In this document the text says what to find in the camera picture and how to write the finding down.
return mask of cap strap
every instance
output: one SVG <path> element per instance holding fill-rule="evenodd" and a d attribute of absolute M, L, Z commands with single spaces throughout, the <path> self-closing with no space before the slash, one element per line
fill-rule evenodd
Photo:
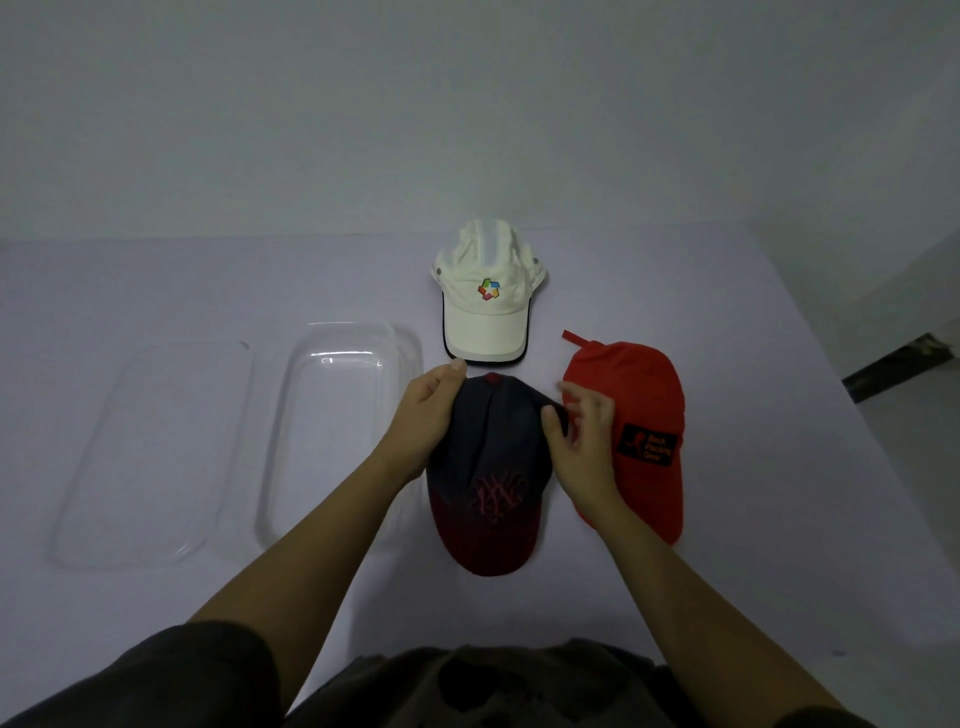
<path fill-rule="evenodd" d="M 585 347 L 589 344 L 589 341 L 583 336 L 577 336 L 577 334 L 572 333 L 564 329 L 564 339 L 569 341 L 571 344 L 576 344 L 578 347 Z"/>

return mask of hand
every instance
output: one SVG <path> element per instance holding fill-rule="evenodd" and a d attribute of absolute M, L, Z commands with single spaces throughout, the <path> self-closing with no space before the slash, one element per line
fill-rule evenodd
<path fill-rule="evenodd" d="M 613 480 L 610 450 L 613 400 L 568 381 L 558 382 L 557 387 L 574 399 L 566 409 L 572 415 L 571 430 L 576 430 L 577 437 L 572 442 L 564 438 L 560 418 L 550 405 L 540 411 L 543 434 L 557 479 L 577 510 L 595 521 L 611 508 L 623 505 Z"/>
<path fill-rule="evenodd" d="M 371 457 L 380 459 L 406 485 L 418 477 L 450 426 L 453 400 L 467 377 L 467 362 L 455 359 L 407 385 L 387 433 Z"/>

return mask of black brim trim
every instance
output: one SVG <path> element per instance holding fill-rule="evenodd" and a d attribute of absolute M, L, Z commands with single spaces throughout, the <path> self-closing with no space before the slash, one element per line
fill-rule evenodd
<path fill-rule="evenodd" d="M 441 306 L 441 332 L 444 335 L 444 351 L 446 355 L 451 359 L 456 359 L 457 355 L 450 351 L 450 348 L 446 345 L 446 301 L 444 300 L 444 294 L 440 294 L 440 306 Z M 516 364 L 524 356 L 527 355 L 527 347 L 530 346 L 530 313 L 533 305 L 533 298 L 527 302 L 527 330 L 523 332 L 523 351 L 520 352 L 520 356 L 516 359 L 510 359 L 509 361 L 484 361 L 482 359 L 464 359 L 467 364 L 472 364 L 475 367 L 505 367 L 508 364 Z"/>

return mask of cap logo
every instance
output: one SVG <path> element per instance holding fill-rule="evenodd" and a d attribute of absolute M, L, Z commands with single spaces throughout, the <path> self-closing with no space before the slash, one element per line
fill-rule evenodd
<path fill-rule="evenodd" d="M 520 473 L 502 477 L 477 477 L 473 481 L 475 498 L 470 502 L 470 508 L 491 523 L 502 521 L 510 511 L 520 505 L 522 485 L 523 475 Z"/>
<path fill-rule="evenodd" d="M 500 295 L 500 284 L 495 280 L 483 279 L 483 282 L 477 286 L 477 292 L 483 296 L 484 301 L 495 299 Z"/>
<path fill-rule="evenodd" d="M 673 451 L 676 448 L 676 435 L 624 423 L 616 451 L 634 460 L 667 467 L 673 462 Z"/>

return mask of clear plastic tray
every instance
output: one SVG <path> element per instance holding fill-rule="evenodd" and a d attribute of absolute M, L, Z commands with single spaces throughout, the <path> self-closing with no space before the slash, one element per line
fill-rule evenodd
<path fill-rule="evenodd" d="M 287 361 L 263 476 L 231 489 L 218 550 L 246 562 L 319 505 L 371 453 L 407 382 L 421 373 L 420 341 L 408 328 L 311 325 Z M 420 478 L 396 498 L 374 547 L 393 543 L 425 503 Z"/>
<path fill-rule="evenodd" d="M 80 569 L 158 567 L 211 530 L 250 385 L 239 341 L 179 341 L 131 357 L 67 490 L 48 556 Z"/>

